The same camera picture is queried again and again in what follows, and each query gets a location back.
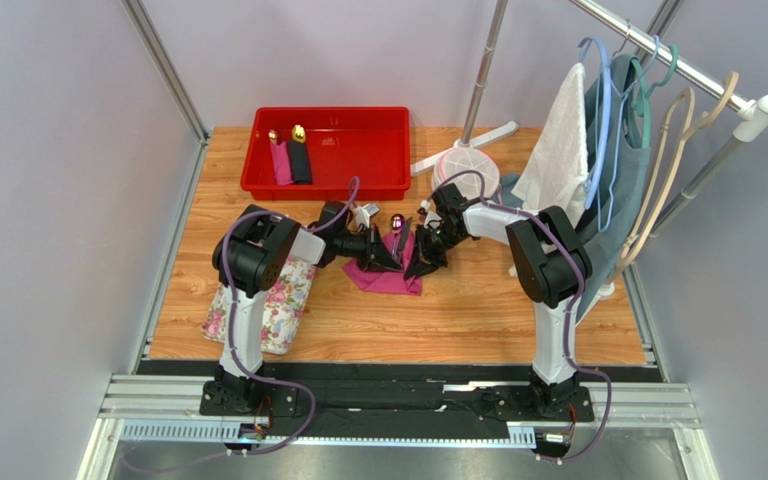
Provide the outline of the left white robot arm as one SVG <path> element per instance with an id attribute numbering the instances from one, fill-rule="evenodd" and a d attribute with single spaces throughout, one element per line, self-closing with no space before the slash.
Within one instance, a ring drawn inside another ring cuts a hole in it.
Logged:
<path id="1" fill-rule="evenodd" d="M 216 387 L 249 403 L 264 393 L 266 380 L 259 372 L 265 302 L 291 256 L 316 267 L 347 257 L 363 271 L 402 270 L 376 227 L 353 231 L 350 221 L 348 204 L 329 201 L 308 227 L 257 205 L 248 206 L 229 227 L 213 253 L 219 281 L 231 295 Z"/>

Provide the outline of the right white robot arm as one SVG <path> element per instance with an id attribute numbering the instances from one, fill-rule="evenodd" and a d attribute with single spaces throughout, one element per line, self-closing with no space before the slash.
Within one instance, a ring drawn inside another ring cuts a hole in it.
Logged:
<path id="1" fill-rule="evenodd" d="M 545 405 L 560 404 L 577 387 L 574 359 L 576 314 L 593 268 L 564 210 L 530 212 L 484 198 L 469 199 L 457 186 L 442 185 L 418 210 L 406 278 L 448 265 L 447 254 L 468 238 L 509 247 L 519 284 L 534 305 L 536 333 L 532 385 Z"/>

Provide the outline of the iridescent purple spoon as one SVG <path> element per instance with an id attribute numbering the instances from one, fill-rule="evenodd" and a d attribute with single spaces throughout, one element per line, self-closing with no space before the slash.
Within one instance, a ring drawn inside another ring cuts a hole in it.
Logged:
<path id="1" fill-rule="evenodd" d="M 401 233 L 405 227 L 405 222 L 405 217 L 401 214 L 394 214 L 390 218 L 390 229 L 392 236 L 390 254 L 397 261 L 401 261 L 403 250 Z"/>

